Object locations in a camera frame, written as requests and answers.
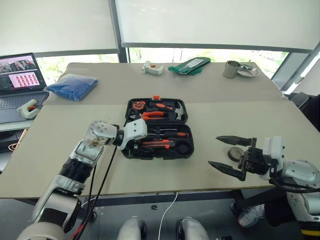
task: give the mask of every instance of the sneaker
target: sneaker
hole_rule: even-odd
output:
[[[250,228],[255,225],[259,219],[265,217],[265,205],[249,207],[240,213],[238,223],[243,228]]]

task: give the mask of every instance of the table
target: table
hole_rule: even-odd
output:
[[[194,76],[168,71],[163,75],[142,73],[142,63],[70,63],[63,74],[79,74],[99,79],[98,85],[80,102],[50,94],[44,105],[127,104],[132,98],[154,95],[182,99],[185,103],[287,101],[277,86],[258,68],[259,76],[233,79],[223,77],[225,63],[209,63]]]
[[[270,186],[255,174],[246,181],[225,175],[208,161],[236,167],[227,157],[231,147],[215,140],[220,135],[257,137],[262,148],[265,137],[282,136],[285,158],[308,160],[320,169],[320,134],[290,101],[215,102],[186,104],[194,139],[188,159],[127,159],[117,151],[102,195],[175,191],[230,190]],[[37,198],[57,174],[89,123],[101,119],[122,125],[126,105],[45,105],[0,176],[0,198]],[[95,175],[102,181],[112,146],[101,156]],[[99,184],[93,187],[93,194]],[[84,189],[87,195],[89,184]]]
[[[0,123],[0,132],[28,129],[34,120]]]

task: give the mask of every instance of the robotic arm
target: robotic arm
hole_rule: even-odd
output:
[[[83,192],[85,181],[103,153],[104,145],[115,145],[123,150],[128,141],[145,138],[147,134],[143,119],[129,122],[122,129],[105,121],[92,122],[85,137],[35,205],[31,217],[34,223],[17,240],[65,239],[65,233],[74,226],[81,208],[77,196]]]
[[[208,163],[224,174],[246,179],[247,172],[259,174],[286,191],[288,203],[301,226],[302,234],[320,236],[320,174],[317,168],[306,160],[286,160],[285,146],[280,136],[265,138],[263,149],[256,148],[256,138],[238,136],[218,136],[216,139],[231,145],[249,146],[240,157],[238,169],[209,161]]]

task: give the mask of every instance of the tool case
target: tool case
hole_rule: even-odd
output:
[[[194,141],[185,103],[180,99],[133,98],[129,100],[125,118],[128,122],[142,118],[148,136],[127,143],[122,154],[128,159],[164,160],[189,158],[194,152]]]

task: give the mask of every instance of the robot leg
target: robot leg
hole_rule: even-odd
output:
[[[146,224],[137,216],[128,219],[122,225],[117,240],[144,240],[146,238]]]
[[[189,216],[178,221],[176,237],[177,240],[210,240],[201,223]]]

